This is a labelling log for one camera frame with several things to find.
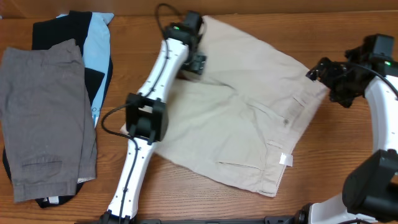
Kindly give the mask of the beige khaki shorts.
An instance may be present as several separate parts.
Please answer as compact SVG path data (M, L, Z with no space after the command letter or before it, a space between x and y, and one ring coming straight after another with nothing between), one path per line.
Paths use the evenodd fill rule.
M274 197L326 88L268 43L204 20L205 71L195 82L174 81L156 152L222 184Z

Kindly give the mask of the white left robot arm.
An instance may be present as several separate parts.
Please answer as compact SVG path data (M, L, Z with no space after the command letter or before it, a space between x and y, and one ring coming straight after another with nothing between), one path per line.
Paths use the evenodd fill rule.
M203 24L200 13L188 11L182 22L161 28L162 45L146 82L112 110L125 110L127 155L113 199L99 218L101 224L134 223L150 158L169 124L166 102L172 83L180 70L198 75L203 71L206 56L198 53Z

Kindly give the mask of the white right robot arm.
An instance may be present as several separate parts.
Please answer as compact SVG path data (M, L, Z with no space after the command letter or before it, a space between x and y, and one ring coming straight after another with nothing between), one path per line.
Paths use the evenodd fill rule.
M342 192L324 202L309 203L291 223L388 223L397 220L397 61L394 38L369 35L345 52L346 61L321 58L307 74L329 88L330 101L348 108L356 97L368 102L373 152L349 176Z

